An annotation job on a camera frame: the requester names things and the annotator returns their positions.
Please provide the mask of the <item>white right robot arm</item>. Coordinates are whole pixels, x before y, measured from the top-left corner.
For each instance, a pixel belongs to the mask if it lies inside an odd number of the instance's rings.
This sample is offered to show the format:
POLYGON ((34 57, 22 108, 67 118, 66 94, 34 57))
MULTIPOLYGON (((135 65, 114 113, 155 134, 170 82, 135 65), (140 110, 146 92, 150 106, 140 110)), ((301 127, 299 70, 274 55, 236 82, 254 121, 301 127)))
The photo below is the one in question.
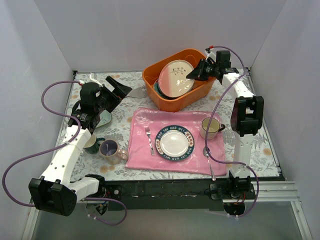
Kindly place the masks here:
POLYGON ((201 59, 187 77, 203 82, 216 78, 225 87, 224 92, 234 99, 230 118, 235 137, 234 158, 230 162, 228 179, 215 190, 237 199, 251 192, 251 151, 254 137, 263 124, 264 99, 254 95, 242 82, 245 75, 231 66, 232 50, 223 46, 216 52, 213 49, 213 46, 206 48, 206 58, 201 59))

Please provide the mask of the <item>green rectangular ceramic plate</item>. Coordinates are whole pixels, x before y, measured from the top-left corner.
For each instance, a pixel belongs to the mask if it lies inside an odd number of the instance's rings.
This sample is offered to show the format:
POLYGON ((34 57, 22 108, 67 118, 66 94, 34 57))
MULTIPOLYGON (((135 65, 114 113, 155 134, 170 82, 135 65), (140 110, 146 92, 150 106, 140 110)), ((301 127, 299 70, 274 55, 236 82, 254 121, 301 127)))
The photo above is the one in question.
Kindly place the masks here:
POLYGON ((105 125, 108 125, 112 121, 112 114, 108 112, 107 110, 104 110, 100 115, 100 121, 97 124, 96 128, 103 127, 105 125))

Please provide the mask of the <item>pink bottom plate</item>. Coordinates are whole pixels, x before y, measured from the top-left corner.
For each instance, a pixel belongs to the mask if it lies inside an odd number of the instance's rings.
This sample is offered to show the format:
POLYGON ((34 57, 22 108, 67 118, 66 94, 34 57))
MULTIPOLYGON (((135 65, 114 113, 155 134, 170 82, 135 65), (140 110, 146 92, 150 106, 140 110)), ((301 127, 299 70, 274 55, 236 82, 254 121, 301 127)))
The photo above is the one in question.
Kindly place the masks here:
POLYGON ((187 75, 194 67, 186 60, 174 60, 169 62, 160 72, 158 88, 169 98, 178 98, 192 90, 194 79, 187 75))

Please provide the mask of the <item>pink purple ceramic mug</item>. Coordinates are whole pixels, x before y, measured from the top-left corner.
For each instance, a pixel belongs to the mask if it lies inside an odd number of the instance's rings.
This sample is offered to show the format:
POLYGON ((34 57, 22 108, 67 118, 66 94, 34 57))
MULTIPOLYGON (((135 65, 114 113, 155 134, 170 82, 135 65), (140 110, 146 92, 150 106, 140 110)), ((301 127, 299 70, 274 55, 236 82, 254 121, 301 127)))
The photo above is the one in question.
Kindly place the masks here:
POLYGON ((117 165, 121 161, 128 161, 129 159, 129 153, 121 149, 118 143, 111 139, 100 144, 99 152, 110 165, 117 165))

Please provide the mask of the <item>dark green mug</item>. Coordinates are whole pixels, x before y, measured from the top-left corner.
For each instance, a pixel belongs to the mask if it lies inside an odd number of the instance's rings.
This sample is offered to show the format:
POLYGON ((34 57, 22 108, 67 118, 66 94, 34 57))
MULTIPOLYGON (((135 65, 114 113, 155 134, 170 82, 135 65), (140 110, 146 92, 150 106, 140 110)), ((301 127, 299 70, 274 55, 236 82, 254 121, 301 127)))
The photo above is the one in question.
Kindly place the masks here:
POLYGON ((96 137, 95 134, 92 134, 83 149, 89 154, 96 154, 99 152, 100 144, 105 140, 104 137, 96 137))

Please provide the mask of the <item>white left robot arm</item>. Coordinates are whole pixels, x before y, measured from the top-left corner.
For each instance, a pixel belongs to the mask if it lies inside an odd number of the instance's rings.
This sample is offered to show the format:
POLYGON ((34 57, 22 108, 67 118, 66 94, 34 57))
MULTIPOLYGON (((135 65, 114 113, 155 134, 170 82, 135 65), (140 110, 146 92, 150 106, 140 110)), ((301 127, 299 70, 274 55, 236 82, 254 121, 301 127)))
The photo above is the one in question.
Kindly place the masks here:
POLYGON ((89 174, 71 182, 75 164, 100 122, 101 113, 111 113, 132 91, 131 87, 110 76, 106 81, 113 90, 96 80, 80 83, 79 100, 72 107, 62 148, 56 151, 40 178, 32 178, 29 182, 28 189, 36 209, 69 216, 77 202, 86 197, 101 200, 106 196, 102 176, 89 174))

